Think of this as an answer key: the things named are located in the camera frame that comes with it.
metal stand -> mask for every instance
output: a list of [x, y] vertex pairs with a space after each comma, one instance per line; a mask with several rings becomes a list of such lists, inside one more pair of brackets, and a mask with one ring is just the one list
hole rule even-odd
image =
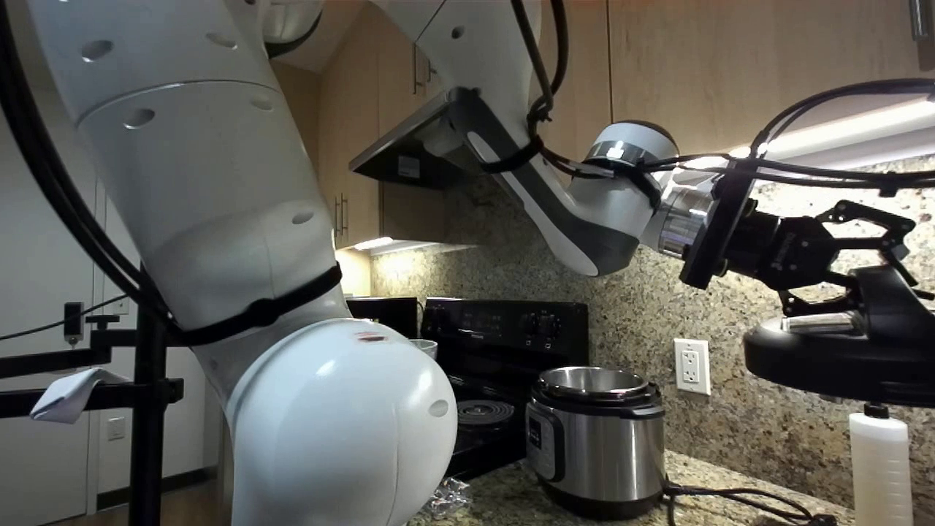
[[163, 419], [170, 406], [166, 390], [166, 323], [141, 308], [137, 316], [137, 367], [134, 387], [141, 399], [134, 402], [131, 425], [131, 495], [129, 495], [129, 525], [157, 526], [160, 525], [160, 479], [163, 479]]
[[[87, 411], [129, 406], [131, 419], [131, 498], [129, 525], [160, 525], [163, 419], [166, 406], [183, 399], [183, 384], [166, 377], [166, 345], [179, 340], [166, 323], [141, 308], [137, 330], [107, 330], [116, 318], [96, 324], [87, 351], [52, 351], [0, 361], [0, 377], [62, 373], [112, 364], [112, 349], [134, 349], [134, 384], [104, 384], [91, 393]], [[23, 419], [45, 390], [0, 393], [0, 419]]]

rice cooker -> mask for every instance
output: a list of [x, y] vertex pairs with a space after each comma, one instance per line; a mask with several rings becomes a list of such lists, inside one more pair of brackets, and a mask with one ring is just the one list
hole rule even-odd
[[598, 522], [636, 517], [664, 495], [664, 403], [635, 374], [566, 367], [537, 377], [525, 459], [547, 495]]

white bottle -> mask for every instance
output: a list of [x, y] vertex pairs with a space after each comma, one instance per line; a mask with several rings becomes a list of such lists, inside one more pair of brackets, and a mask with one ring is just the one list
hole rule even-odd
[[857, 526], [911, 526], [908, 428], [870, 403], [848, 422]]

countertop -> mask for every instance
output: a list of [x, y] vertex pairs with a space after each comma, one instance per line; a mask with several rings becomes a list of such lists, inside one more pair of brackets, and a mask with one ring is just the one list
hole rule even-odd
[[[768, 487], [750, 478], [741, 478], [737, 472], [699, 462], [680, 453], [667, 453], [667, 475], [679, 487], [701, 487], [701, 489], [760, 489], [779, 495], [787, 500], [795, 500], [806, 507], [813, 516], [832, 516], [838, 526], [854, 525], [850, 511], [841, 507], [832, 507], [826, 500], [814, 500], [797, 492], [787, 492], [779, 487]], [[468, 503], [451, 503], [451, 507], [436, 507], [429, 503], [421, 516], [410, 522], [410, 526], [477, 526], [477, 525], [535, 525], [535, 526], [588, 526], [588, 525], [603, 525], [603, 526], [667, 526], [667, 511], [664, 507], [655, 510], [651, 516], [644, 516], [636, 522], [581, 522], [565, 510], [559, 510], [531, 479], [524, 462], [506, 465], [489, 478], [471, 479], [468, 484]], [[782, 522], [774, 522], [765, 511], [755, 511], [719, 498], [679, 498], [676, 510], [676, 525], [679, 526], [740, 526], [740, 525], [755, 525], [755, 526], [776, 526]]]

outlet cover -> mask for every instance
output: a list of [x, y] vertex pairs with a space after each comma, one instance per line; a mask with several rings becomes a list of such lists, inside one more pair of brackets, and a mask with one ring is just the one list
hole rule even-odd
[[676, 387], [711, 396], [711, 358], [703, 340], [676, 340]]
[[115, 419], [107, 419], [104, 422], [104, 435], [107, 435], [107, 443], [125, 443], [125, 419], [122, 415], [115, 415]]

